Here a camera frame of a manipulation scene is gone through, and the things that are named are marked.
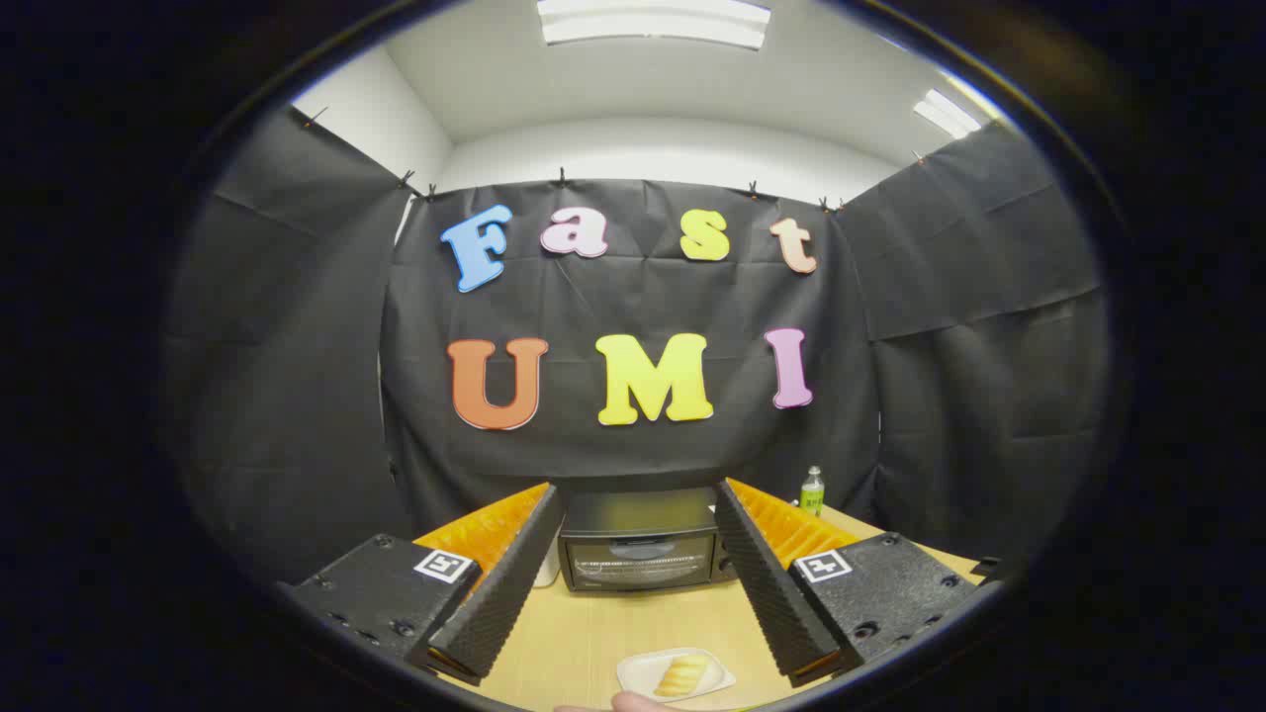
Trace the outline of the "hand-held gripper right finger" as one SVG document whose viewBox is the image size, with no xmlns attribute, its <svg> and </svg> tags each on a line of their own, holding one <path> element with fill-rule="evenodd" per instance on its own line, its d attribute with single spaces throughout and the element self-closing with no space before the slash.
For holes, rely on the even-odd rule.
<svg viewBox="0 0 1266 712">
<path fill-rule="evenodd" d="M 895 658 L 977 588 L 901 533 L 860 537 L 734 479 L 715 492 L 728 563 L 793 685 Z"/>
</svg>

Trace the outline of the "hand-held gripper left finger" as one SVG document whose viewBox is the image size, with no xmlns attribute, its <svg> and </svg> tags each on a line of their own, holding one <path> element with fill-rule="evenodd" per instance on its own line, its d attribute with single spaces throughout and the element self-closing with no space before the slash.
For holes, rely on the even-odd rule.
<svg viewBox="0 0 1266 712">
<path fill-rule="evenodd" d="M 377 658 L 479 685 L 562 518 L 557 488 L 538 484 L 415 540 L 377 533 L 282 590 Z"/>
</svg>

